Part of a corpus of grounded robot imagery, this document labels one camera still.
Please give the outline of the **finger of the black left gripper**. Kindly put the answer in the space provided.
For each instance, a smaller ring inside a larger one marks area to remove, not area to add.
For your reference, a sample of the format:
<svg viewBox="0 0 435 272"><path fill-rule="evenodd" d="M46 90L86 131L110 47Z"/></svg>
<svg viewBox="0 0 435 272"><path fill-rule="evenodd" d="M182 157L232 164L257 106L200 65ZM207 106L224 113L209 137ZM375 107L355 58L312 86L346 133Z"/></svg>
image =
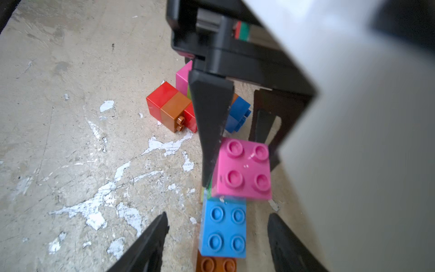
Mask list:
<svg viewBox="0 0 435 272"><path fill-rule="evenodd" d="M251 142L265 143L277 117L281 125L268 144L270 170L279 163L278 148L297 119L309 105L313 96L281 90L259 89L254 92L252 124L249 134Z"/></svg>
<svg viewBox="0 0 435 272"><path fill-rule="evenodd" d="M199 70L189 73L189 87L202 149L202 186L208 187L234 95L234 84Z"/></svg>

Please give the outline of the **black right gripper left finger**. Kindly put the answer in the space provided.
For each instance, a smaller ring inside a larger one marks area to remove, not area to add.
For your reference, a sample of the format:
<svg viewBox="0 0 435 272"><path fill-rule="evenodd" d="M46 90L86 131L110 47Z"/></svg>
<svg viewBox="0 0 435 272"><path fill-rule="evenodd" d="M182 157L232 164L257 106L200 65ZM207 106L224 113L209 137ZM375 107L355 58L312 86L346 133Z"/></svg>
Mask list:
<svg viewBox="0 0 435 272"><path fill-rule="evenodd" d="M167 214L162 212L108 272L160 272L168 232Z"/></svg>

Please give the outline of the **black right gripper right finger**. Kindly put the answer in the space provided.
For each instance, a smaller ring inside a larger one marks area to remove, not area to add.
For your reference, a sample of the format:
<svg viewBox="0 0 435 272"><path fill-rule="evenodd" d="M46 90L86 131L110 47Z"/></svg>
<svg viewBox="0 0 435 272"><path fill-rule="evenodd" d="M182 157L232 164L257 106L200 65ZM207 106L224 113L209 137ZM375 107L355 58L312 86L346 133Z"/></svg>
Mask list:
<svg viewBox="0 0 435 272"><path fill-rule="evenodd" d="M327 272L277 213L269 215L267 234L277 272Z"/></svg>

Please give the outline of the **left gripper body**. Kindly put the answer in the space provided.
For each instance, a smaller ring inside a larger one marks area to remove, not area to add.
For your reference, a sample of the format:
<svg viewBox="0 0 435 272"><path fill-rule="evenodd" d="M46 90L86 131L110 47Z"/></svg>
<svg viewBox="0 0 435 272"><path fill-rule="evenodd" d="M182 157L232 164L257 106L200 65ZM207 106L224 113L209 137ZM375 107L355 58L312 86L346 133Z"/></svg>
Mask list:
<svg viewBox="0 0 435 272"><path fill-rule="evenodd" d="M242 1L167 1L165 17L172 30L172 49L203 61L204 72L275 90L316 94L282 50L233 37L237 21L261 25Z"/></svg>

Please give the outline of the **brown lego brick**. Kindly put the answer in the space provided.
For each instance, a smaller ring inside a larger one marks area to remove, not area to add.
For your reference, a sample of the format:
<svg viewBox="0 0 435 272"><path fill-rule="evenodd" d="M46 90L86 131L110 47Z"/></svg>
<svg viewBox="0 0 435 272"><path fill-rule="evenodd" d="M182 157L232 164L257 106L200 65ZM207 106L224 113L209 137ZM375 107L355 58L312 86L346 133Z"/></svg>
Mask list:
<svg viewBox="0 0 435 272"><path fill-rule="evenodd" d="M161 123L171 132L182 131L185 124L184 110L191 104L191 100L180 92L169 99L160 109Z"/></svg>
<svg viewBox="0 0 435 272"><path fill-rule="evenodd" d="M233 94L233 99L232 99L232 103L231 105L234 104L234 102L238 99L239 95L238 94Z"/></svg>
<svg viewBox="0 0 435 272"><path fill-rule="evenodd" d="M195 272L237 272L237 260L226 257L205 257L198 251Z"/></svg>

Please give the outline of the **magenta lego brick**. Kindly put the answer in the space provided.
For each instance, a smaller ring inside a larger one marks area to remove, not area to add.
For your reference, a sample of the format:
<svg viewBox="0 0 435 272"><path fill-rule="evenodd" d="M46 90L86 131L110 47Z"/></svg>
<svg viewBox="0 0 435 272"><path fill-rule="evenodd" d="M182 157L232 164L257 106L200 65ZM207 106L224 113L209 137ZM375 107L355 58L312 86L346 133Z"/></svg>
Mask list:
<svg viewBox="0 0 435 272"><path fill-rule="evenodd" d="M269 155L268 146L263 143L222 138L211 196L271 200Z"/></svg>
<svg viewBox="0 0 435 272"><path fill-rule="evenodd" d="M189 91L189 72L192 69L192 61L189 61L176 73L176 88L180 93L191 99Z"/></svg>

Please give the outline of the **red square lego brick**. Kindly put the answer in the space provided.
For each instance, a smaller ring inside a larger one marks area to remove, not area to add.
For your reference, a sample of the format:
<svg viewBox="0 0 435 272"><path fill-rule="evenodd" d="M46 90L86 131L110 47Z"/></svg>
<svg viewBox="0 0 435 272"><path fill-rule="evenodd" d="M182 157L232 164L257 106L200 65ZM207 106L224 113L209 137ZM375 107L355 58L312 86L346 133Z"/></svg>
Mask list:
<svg viewBox="0 0 435 272"><path fill-rule="evenodd" d="M151 94L146 97L150 115L161 122L161 108L177 93L178 90L170 85L168 82L164 82L163 84L161 84L157 89L155 89Z"/></svg>

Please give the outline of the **brown lego brick front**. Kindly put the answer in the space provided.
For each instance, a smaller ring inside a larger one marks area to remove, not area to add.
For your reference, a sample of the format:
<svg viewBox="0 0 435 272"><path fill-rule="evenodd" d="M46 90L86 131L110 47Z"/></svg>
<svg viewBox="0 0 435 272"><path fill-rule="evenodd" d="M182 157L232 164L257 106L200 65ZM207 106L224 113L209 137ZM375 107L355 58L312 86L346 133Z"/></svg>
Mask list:
<svg viewBox="0 0 435 272"><path fill-rule="evenodd" d="M237 260L226 257L205 257L198 251L195 272L237 272Z"/></svg>

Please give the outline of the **magenta lego brick front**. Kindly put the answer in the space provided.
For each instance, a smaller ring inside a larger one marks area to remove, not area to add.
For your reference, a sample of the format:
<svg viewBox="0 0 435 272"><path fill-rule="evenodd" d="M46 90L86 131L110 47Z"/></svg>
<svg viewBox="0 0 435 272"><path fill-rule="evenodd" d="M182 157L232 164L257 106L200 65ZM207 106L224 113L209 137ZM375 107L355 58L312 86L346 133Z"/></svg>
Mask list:
<svg viewBox="0 0 435 272"><path fill-rule="evenodd" d="M269 155L268 146L263 143L222 138L211 196L271 200Z"/></svg>

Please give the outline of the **dark blue lego brick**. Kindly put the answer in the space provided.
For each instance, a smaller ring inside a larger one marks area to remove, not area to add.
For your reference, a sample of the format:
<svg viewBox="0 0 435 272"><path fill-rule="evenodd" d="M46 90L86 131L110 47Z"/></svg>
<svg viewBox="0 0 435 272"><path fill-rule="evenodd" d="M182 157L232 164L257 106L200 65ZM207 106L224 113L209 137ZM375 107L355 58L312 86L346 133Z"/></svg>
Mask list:
<svg viewBox="0 0 435 272"><path fill-rule="evenodd" d="M250 114L250 104L239 96L231 105L225 130L229 133L238 132Z"/></svg>

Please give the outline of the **red long lego brick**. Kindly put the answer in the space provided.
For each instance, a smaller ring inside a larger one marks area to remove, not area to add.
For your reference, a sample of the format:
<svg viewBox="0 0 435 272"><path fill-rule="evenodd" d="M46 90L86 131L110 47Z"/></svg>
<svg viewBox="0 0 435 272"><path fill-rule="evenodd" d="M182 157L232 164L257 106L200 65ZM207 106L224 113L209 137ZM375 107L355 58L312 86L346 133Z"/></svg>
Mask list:
<svg viewBox="0 0 435 272"><path fill-rule="evenodd" d="M193 133L196 133L198 131L198 128L197 128L196 117L194 114L193 103L190 103L184 109L184 118L185 118L184 126L188 128L190 131L192 131Z"/></svg>

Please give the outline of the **light blue long lego brick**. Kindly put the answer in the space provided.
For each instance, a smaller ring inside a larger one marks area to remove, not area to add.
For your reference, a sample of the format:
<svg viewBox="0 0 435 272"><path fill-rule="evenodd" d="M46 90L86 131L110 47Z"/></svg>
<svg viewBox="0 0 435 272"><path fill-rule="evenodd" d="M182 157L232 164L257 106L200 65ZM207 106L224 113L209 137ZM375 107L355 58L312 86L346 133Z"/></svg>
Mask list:
<svg viewBox="0 0 435 272"><path fill-rule="evenodd" d="M247 203L205 199L198 249L206 257L247 256Z"/></svg>

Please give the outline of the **dark green lego brick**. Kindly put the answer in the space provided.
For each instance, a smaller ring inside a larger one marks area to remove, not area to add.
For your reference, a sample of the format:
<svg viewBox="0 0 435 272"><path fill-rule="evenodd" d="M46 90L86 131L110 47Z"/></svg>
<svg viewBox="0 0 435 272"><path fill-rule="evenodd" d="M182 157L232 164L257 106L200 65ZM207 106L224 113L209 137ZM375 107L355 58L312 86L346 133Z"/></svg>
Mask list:
<svg viewBox="0 0 435 272"><path fill-rule="evenodd" d="M202 202L212 198L212 185L213 181L210 180L207 187L202 188Z"/></svg>

